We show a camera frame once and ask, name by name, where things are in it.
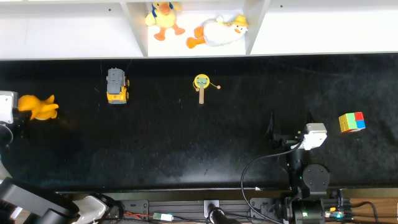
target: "yellow and gray toy truck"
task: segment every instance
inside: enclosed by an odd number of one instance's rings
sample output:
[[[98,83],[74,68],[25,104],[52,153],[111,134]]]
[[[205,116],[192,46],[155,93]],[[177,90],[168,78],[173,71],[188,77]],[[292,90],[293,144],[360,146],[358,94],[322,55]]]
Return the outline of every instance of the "yellow and gray toy truck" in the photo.
[[[130,81],[124,75],[124,71],[118,68],[108,70],[106,77],[106,96],[111,104],[125,104],[129,99],[128,87]]]

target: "blue cube face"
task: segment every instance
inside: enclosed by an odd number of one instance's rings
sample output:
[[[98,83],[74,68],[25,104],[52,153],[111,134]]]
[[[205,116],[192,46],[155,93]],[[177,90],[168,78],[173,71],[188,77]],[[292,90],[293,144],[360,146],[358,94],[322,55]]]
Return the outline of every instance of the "blue cube face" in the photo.
[[[356,126],[358,128],[365,128],[365,121],[357,121]]]

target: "black tabletop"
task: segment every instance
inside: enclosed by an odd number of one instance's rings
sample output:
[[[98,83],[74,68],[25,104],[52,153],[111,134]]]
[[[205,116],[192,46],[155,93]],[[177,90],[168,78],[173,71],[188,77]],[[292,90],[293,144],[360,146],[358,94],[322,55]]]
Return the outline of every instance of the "black tabletop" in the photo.
[[[13,178],[59,191],[236,188],[247,163],[279,152],[264,137],[271,112],[286,134],[310,112],[328,130],[311,154],[331,187],[397,187],[397,65],[396,54],[1,62],[0,90],[60,106],[1,160]],[[107,102],[112,67],[130,79],[128,105]],[[204,105],[200,73],[221,85]],[[366,129],[340,133],[338,117],[358,111]],[[257,162],[246,185],[286,189],[283,163]]]

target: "stuffed animal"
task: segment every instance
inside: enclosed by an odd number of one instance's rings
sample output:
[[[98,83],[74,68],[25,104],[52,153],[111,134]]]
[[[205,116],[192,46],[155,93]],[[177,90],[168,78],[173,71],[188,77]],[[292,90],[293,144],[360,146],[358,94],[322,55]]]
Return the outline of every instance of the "stuffed animal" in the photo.
[[[219,16],[217,19],[209,19],[203,26],[197,27],[195,29],[196,39],[189,37],[187,45],[192,49],[196,45],[204,43],[211,47],[230,44],[240,39],[248,31],[248,27],[249,24],[243,15],[238,15],[231,24],[225,23],[223,17]]]
[[[56,118],[57,111],[55,109],[57,108],[59,106],[54,103],[54,95],[46,100],[39,100],[36,96],[25,95],[18,100],[19,111],[32,111],[30,120],[34,118],[39,120]]]
[[[165,33],[168,28],[173,28],[175,35],[181,35],[185,29],[179,28],[175,21],[177,17],[174,9],[178,12],[182,10],[181,4],[177,2],[153,2],[152,12],[148,14],[145,23],[148,26],[156,24],[160,27],[160,32],[155,34],[157,40],[165,40]]]

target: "colorful cube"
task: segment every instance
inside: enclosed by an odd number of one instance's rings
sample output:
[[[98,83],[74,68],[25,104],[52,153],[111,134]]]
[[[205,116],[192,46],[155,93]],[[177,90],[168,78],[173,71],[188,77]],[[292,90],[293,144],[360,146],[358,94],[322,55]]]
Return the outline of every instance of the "colorful cube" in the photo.
[[[346,113],[338,118],[342,133],[360,131],[365,128],[362,112]]]

